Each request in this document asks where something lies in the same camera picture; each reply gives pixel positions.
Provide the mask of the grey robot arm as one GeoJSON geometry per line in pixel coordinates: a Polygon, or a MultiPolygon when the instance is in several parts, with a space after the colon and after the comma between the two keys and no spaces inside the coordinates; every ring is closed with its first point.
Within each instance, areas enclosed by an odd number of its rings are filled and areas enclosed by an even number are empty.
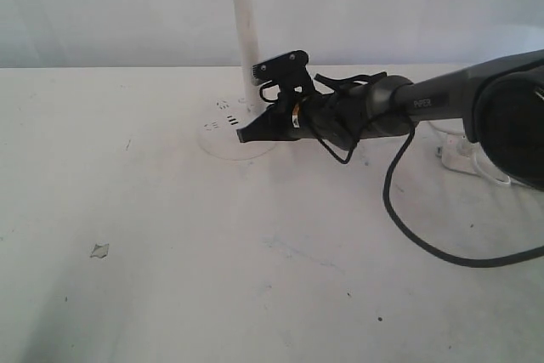
{"type": "Polygon", "coordinates": [[[420,122],[460,120],[503,173],[543,186],[543,53],[514,54],[421,82],[379,72],[310,75],[292,51],[255,65],[262,90],[277,88],[265,111],[237,132],[242,143],[316,139],[352,153],[362,139],[407,135],[420,122]]]}

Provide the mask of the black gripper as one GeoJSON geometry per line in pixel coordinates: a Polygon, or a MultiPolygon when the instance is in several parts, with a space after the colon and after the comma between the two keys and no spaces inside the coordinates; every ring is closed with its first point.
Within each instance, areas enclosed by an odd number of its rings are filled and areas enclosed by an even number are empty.
{"type": "Polygon", "coordinates": [[[236,130],[240,143],[276,142],[321,138],[341,150],[349,150],[355,140],[374,136],[368,124],[366,103],[345,94],[283,96],[245,127],[236,130]]]}

